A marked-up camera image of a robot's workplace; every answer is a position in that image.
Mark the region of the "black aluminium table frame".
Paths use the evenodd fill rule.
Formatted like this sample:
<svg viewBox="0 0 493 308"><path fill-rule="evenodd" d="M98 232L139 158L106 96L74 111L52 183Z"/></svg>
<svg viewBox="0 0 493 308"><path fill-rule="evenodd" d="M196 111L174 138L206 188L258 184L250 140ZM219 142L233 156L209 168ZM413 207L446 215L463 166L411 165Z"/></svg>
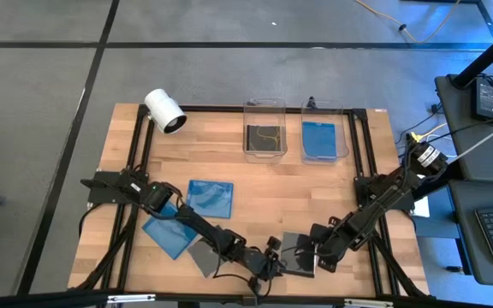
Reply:
<svg viewBox="0 0 493 308"><path fill-rule="evenodd" d="M249 163L242 150L242 106L185 106L187 122L178 132L162 134L157 129L151 137L146 172L150 180L167 181L187 191L191 179L230 181L234 183L234 204L229 219L209 218L212 223L233 229L247 239L247 244L264 249L270 236L281 237L285 231L308 233L313 223L325 224L330 216L345 216L357 208L353 178L362 175L387 174L399 166L397 151L389 125L387 110L360 110L354 122L359 136L357 161L348 117L345 115L346 146L350 152L337 164L303 164L300 158L300 109L286 114L288 151L277 164ZM140 120L138 152L130 159L138 104L117 104L99 158L98 168L120 171L140 164L142 147L147 139L147 120ZM130 205L116 217L117 205L102 204L89 214L83 225L68 287L77 287L90 274L108 251L113 227L120 228L128 218ZM139 213L132 248L118 252L110 272L109 287L124 278L129 293L155 293L157 299L199 299L217 302L254 300L247 283L236 277L204 278L187 252L176 260L143 232L148 219ZM417 287L428 291L421 264L413 223L405 214L387 214L392 251ZM336 273L316 270L315 278L293 275L277 277L265 303L318 304L336 302L338 298L372 298L376 295L368 248L349 251L338 264Z"/></svg>

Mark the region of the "dark grey desk top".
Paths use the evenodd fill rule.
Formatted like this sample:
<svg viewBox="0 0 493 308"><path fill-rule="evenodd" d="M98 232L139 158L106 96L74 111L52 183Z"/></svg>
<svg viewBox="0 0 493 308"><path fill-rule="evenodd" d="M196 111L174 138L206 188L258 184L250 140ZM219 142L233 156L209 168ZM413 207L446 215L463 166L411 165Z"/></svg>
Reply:
<svg viewBox="0 0 493 308"><path fill-rule="evenodd" d="M470 271L478 283L493 285L493 257L475 213L493 207L493 182L451 181L448 186Z"/></svg>
<svg viewBox="0 0 493 308"><path fill-rule="evenodd" d="M444 114L448 123L448 129L455 133L470 127L483 124L471 117L471 91L459 90L452 86L445 76L435 78L437 96L443 105ZM493 163L470 164L456 161L449 167L459 179L469 181L493 181Z"/></svg>

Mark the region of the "blue disc case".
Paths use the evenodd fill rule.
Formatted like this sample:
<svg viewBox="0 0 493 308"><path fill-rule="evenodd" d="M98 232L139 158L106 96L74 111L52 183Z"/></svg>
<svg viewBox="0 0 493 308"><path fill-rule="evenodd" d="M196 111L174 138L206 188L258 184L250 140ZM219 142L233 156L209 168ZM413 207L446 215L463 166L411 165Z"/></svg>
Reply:
<svg viewBox="0 0 493 308"><path fill-rule="evenodd" d="M186 204L200 216L229 219L234 200L234 184L226 181L190 180Z"/></svg>
<svg viewBox="0 0 493 308"><path fill-rule="evenodd" d="M142 229L173 260L176 260L198 235L192 228L177 220L160 220L154 217L150 217Z"/></svg>
<svg viewBox="0 0 493 308"><path fill-rule="evenodd" d="M303 121L302 145L309 160L335 161L336 126L326 122Z"/></svg>

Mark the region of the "white paper sheet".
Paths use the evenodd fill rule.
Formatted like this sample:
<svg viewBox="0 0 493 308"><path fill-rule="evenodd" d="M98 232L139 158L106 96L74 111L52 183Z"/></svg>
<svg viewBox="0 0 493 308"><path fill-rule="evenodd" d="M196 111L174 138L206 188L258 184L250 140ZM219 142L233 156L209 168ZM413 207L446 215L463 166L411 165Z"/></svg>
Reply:
<svg viewBox="0 0 493 308"><path fill-rule="evenodd" d="M423 198L414 202L414 207L411 210L413 216L428 218L431 216L429 207L429 198L424 196Z"/></svg>

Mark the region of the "silver bracket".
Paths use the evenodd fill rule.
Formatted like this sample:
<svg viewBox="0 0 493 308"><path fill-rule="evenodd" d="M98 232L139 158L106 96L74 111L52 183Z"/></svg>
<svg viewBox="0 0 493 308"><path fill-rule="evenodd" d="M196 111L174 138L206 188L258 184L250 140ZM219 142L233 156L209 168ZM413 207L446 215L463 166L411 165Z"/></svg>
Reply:
<svg viewBox="0 0 493 308"><path fill-rule="evenodd" d="M374 299L344 299L343 308L394 308L394 304Z"/></svg>
<svg viewBox="0 0 493 308"><path fill-rule="evenodd" d="M107 298L107 304L126 304L136 302L149 302L156 300L155 294L121 294L121 295L109 295Z"/></svg>

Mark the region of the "black crossbar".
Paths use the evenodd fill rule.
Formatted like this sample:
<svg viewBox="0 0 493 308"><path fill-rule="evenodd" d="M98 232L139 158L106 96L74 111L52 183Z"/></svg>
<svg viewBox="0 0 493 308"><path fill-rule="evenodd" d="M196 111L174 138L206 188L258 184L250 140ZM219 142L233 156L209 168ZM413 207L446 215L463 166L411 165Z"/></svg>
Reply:
<svg viewBox="0 0 493 308"><path fill-rule="evenodd" d="M312 297L312 296L267 296L187 294L187 293L123 293L120 289L71 290L57 293L36 293L0 297L0 308L82 308L107 304L109 295L155 294L156 301L175 301L199 304L203 302L259 306L262 304L290 305L337 305L343 306L344 299L374 299L389 301L394 308L493 308L493 305L479 305L435 299L433 297L406 297L381 295L373 298L359 297Z"/></svg>

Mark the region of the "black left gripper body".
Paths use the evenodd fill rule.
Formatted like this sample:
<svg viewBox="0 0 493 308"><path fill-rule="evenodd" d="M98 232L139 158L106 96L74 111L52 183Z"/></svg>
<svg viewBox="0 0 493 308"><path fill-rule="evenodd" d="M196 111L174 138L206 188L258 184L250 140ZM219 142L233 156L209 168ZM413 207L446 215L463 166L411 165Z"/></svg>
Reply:
<svg viewBox="0 0 493 308"><path fill-rule="evenodd" d="M281 275L279 255L273 250L261 252L245 247L239 252L238 263L261 281L269 281Z"/></svg>

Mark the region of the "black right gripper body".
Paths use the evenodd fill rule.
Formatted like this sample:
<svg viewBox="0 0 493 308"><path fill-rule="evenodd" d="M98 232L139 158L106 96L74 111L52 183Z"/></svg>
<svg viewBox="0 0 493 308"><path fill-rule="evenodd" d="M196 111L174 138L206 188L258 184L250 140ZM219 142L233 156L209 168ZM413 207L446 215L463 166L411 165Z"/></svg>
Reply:
<svg viewBox="0 0 493 308"><path fill-rule="evenodd" d="M348 218L336 216L331 216L326 225L313 223L310 229L310 237L323 262L340 261L358 235L359 230L351 225Z"/></svg>

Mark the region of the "black power adapter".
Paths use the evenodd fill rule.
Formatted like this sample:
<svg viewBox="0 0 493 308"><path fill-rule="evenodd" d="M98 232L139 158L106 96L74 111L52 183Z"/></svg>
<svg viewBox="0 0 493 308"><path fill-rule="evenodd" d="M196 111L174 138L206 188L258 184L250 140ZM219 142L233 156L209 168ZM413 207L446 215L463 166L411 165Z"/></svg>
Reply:
<svg viewBox="0 0 493 308"><path fill-rule="evenodd" d="M471 86L471 117L479 121L493 122L493 81L478 77Z"/></svg>

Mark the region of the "black clear jewel case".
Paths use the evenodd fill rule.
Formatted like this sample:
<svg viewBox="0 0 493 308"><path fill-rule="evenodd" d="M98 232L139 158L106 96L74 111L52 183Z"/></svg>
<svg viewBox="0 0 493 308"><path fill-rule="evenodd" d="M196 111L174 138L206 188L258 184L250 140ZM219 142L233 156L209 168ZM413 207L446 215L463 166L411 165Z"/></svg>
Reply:
<svg viewBox="0 0 493 308"><path fill-rule="evenodd" d="M212 249L205 239L196 241L187 249L187 252L204 278L213 276L224 263L223 259Z"/></svg>
<svg viewBox="0 0 493 308"><path fill-rule="evenodd" d="M306 278L315 277L315 246L309 235L285 232L280 251L281 272Z"/></svg>
<svg viewBox="0 0 493 308"><path fill-rule="evenodd" d="M248 125L246 127L246 150L270 152L281 151L281 127Z"/></svg>

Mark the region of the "clear plastic bin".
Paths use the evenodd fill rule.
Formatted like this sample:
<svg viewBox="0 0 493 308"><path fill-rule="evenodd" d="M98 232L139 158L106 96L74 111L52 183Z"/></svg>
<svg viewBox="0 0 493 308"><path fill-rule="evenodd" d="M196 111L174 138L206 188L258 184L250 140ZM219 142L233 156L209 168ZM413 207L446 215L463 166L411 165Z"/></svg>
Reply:
<svg viewBox="0 0 493 308"><path fill-rule="evenodd" d="M282 129L282 150L247 151L247 126L278 126ZM279 98L252 98L243 104L243 152L249 163L279 163L287 153L286 103Z"/></svg>
<svg viewBox="0 0 493 308"><path fill-rule="evenodd" d="M316 109L309 109L307 105L308 99L301 105L301 116L300 116L300 129L301 129L301 157L305 164L320 164L320 165L333 165L349 154L349 149L347 148L344 133L343 120L344 112L342 105L336 101L323 101L316 100ZM314 122L326 122L334 124L336 126L336 148L337 148L337 159L335 161L314 161L306 158L302 145L302 122L303 121L314 121Z"/></svg>

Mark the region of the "black slanted pole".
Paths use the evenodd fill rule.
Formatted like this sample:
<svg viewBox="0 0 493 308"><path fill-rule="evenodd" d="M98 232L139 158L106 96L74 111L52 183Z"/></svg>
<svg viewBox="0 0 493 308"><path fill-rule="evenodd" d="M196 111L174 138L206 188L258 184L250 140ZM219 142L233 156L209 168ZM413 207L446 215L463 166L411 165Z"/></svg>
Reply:
<svg viewBox="0 0 493 308"><path fill-rule="evenodd" d="M467 86L479 74L483 73L493 63L493 44L477 59L467 66L460 74L452 79L452 84L458 87Z"/></svg>

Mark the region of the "white slanted rod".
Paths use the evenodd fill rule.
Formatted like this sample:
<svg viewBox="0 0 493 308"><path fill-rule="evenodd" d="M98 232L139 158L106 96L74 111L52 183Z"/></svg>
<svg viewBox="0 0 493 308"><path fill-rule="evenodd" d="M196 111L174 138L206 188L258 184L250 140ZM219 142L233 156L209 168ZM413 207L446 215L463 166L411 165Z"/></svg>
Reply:
<svg viewBox="0 0 493 308"><path fill-rule="evenodd" d="M493 163L493 127L470 127L451 133L450 136L456 150L456 158L451 163Z"/></svg>

